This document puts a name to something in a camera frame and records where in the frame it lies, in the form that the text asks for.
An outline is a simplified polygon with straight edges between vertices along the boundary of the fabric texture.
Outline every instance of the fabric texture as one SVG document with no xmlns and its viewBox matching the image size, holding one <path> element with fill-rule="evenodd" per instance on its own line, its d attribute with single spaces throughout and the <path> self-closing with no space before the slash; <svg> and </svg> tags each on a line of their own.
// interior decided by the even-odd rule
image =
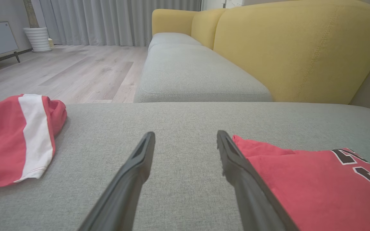
<svg viewBox="0 0 370 231">
<path fill-rule="evenodd" d="M 152 39 L 153 10 L 199 11 L 199 0 L 40 2 L 50 37 L 62 45 L 147 46 Z"/>
<path fill-rule="evenodd" d="M 311 152 L 232 139 L 299 230 L 370 230 L 370 163 L 351 149 Z"/>
<path fill-rule="evenodd" d="M 275 101 L 348 104 L 370 71 L 370 5 L 300 0 L 228 9 L 213 50 Z"/>
<path fill-rule="evenodd" d="M 181 33 L 163 32 L 157 33 L 153 36 L 151 43 L 148 47 L 148 52 L 154 45 L 158 44 L 190 44 L 190 45 L 202 45 L 189 35 Z"/>
<path fill-rule="evenodd" d="M 352 147 L 370 162 L 370 109 L 362 107 L 192 102 L 66 110 L 42 178 L 0 188 L 1 231 L 77 230 L 148 131 L 155 151 L 133 230 L 243 230 L 234 188 L 222 176 L 218 130 L 287 149 Z"/>
<path fill-rule="evenodd" d="M 192 38 L 212 50 L 216 26 L 225 10 L 222 8 L 197 12 L 192 20 Z"/>
<path fill-rule="evenodd" d="M 25 94 L 0 101 L 0 187 L 39 179 L 55 153 L 66 119 L 63 102 Z"/>
<path fill-rule="evenodd" d="M 156 9 L 152 12 L 152 35 L 174 32 L 191 36 L 192 20 L 196 13 L 195 11 Z"/>
<path fill-rule="evenodd" d="M 148 53 L 134 102 L 272 101 L 254 77 L 204 46 L 159 44 Z"/>
</svg>

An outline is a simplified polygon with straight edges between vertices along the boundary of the red shirt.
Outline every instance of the red shirt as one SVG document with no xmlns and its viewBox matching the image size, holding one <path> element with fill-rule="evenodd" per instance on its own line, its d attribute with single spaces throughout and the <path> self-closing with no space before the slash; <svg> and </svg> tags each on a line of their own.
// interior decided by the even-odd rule
<svg viewBox="0 0 370 231">
<path fill-rule="evenodd" d="M 302 231 L 370 230 L 370 164 L 350 149 L 233 141 Z"/>
</svg>

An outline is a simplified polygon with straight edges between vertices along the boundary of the white stripe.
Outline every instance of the white stripe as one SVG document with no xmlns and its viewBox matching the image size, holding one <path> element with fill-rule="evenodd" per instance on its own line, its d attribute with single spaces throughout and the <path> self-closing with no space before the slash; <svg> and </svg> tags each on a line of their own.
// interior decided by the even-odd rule
<svg viewBox="0 0 370 231">
<path fill-rule="evenodd" d="M 24 94 L 18 101 L 27 123 L 23 130 L 27 150 L 22 177 L 15 183 L 26 178 L 39 179 L 50 164 L 53 152 L 42 96 Z"/>
</svg>

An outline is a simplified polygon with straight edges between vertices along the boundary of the yellow sofa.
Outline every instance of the yellow sofa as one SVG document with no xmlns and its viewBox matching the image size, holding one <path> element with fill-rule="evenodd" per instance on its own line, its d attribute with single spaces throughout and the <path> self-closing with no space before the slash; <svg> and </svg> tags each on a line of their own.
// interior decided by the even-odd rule
<svg viewBox="0 0 370 231">
<path fill-rule="evenodd" d="M 370 71 L 370 5 L 357 0 L 157 9 L 152 27 L 153 35 L 191 36 L 259 80 L 274 101 L 348 104 Z"/>
</svg>

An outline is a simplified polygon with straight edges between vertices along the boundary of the white curtain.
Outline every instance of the white curtain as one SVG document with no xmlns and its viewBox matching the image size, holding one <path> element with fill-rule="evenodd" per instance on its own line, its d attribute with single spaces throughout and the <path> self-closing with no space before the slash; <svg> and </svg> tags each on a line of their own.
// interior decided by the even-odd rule
<svg viewBox="0 0 370 231">
<path fill-rule="evenodd" d="M 147 46 L 154 9 L 200 10 L 200 0 L 40 0 L 50 38 L 62 45 Z"/>
</svg>

